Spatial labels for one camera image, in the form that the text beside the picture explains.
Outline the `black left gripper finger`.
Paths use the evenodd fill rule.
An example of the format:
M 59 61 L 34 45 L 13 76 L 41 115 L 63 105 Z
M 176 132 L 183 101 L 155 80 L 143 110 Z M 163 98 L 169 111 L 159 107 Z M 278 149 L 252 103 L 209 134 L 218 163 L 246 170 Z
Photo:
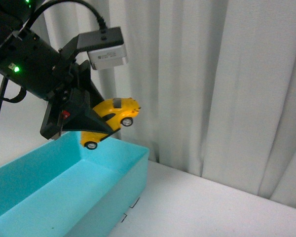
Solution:
M 69 100 L 62 107 L 63 131 L 87 131 L 111 136 L 119 128 L 113 128 L 105 121 L 93 107 L 104 99 L 99 92 L 90 93 L 87 90 L 73 88 Z

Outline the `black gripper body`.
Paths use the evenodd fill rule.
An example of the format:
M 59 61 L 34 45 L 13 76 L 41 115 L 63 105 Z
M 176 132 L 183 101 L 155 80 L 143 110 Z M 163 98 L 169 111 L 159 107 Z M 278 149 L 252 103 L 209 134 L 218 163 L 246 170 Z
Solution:
M 0 74 L 48 102 L 40 129 L 50 139 L 60 131 L 74 131 L 76 112 L 70 106 L 76 76 L 74 60 L 66 61 L 33 31 L 13 31 L 0 45 Z

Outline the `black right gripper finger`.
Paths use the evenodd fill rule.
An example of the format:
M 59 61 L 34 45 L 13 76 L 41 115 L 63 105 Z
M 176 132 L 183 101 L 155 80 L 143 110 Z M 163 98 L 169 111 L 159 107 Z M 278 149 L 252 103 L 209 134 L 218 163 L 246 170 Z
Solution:
M 78 108 L 94 108 L 104 98 L 91 80 L 91 66 L 88 60 L 80 65 L 74 63 L 74 105 Z

